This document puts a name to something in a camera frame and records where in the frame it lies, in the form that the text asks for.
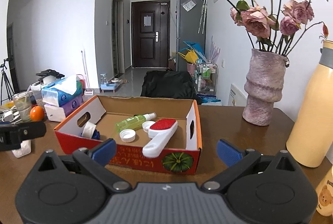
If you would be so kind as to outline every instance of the spray bottle cap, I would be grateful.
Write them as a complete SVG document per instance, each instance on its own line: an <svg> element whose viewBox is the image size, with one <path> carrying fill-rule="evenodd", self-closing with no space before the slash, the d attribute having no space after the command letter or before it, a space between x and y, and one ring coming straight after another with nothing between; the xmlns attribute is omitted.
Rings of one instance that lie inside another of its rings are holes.
<svg viewBox="0 0 333 224"><path fill-rule="evenodd" d="M144 114L146 121L151 121L152 119L156 118L156 113Z"/></svg>

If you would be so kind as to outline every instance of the red cardboard box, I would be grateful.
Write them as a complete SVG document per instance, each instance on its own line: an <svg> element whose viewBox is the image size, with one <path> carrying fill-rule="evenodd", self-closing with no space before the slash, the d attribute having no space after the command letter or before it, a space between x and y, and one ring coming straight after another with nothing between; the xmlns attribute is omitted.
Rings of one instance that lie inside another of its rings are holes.
<svg viewBox="0 0 333 224"><path fill-rule="evenodd" d="M142 148L151 140L143 129L136 130L133 142L125 143L115 128L117 122L152 112L157 114L155 120L171 118L178 121L176 132L157 158L142 154ZM101 141L81 137L87 121L97 125ZM62 121L55 133L66 154L81 147L91 149L113 138L117 154L110 164L147 171L195 174L202 150L199 111L194 100L94 96Z"/></svg>

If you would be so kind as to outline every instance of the orange fruit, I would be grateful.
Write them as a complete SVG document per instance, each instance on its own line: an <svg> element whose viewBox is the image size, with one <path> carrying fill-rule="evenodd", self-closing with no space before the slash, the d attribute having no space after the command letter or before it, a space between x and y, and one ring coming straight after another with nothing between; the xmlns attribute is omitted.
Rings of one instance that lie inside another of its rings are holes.
<svg viewBox="0 0 333 224"><path fill-rule="evenodd" d="M44 109L40 106L35 106L30 111L32 121L42 121L45 117Z"/></svg>

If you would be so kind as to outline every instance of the gray refrigerator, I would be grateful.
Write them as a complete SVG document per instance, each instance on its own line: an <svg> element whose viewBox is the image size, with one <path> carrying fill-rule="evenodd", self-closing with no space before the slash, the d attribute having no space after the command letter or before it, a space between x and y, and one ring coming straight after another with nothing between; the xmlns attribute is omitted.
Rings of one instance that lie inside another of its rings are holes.
<svg viewBox="0 0 333 224"><path fill-rule="evenodd" d="M183 41L191 41L194 43L199 43L203 51L205 51L205 38L206 38L206 28L202 34L203 23L201 24L201 30L198 34L200 17L201 17L201 8L203 5L202 0L195 0L196 5L190 10L186 11L182 6L182 3L188 0L178 0L177 1L177 42L176 50L179 50L187 47ZM176 71L187 71L186 61L176 54Z"/></svg>

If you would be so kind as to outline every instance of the yellow thermos bottle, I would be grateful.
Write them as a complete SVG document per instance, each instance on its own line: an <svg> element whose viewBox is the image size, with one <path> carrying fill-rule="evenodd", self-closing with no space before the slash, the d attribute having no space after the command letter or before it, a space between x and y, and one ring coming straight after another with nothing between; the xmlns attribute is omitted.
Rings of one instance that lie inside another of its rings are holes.
<svg viewBox="0 0 333 224"><path fill-rule="evenodd" d="M287 149L300 164L316 168L333 141L333 41L324 40L319 65L306 88Z"/></svg>

